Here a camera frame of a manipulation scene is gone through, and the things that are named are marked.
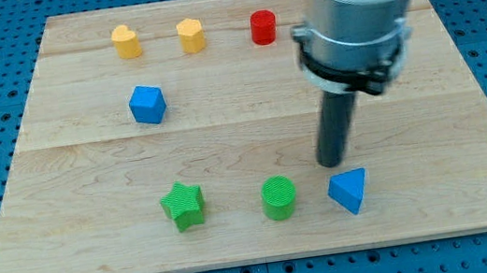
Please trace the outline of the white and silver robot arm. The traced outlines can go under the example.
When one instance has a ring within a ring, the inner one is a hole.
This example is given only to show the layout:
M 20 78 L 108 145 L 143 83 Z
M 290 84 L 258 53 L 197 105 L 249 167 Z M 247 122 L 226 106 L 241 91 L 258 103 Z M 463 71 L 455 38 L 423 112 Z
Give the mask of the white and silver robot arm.
M 306 79 L 328 93 L 384 93 L 407 58 L 408 3 L 307 0 L 291 30 Z

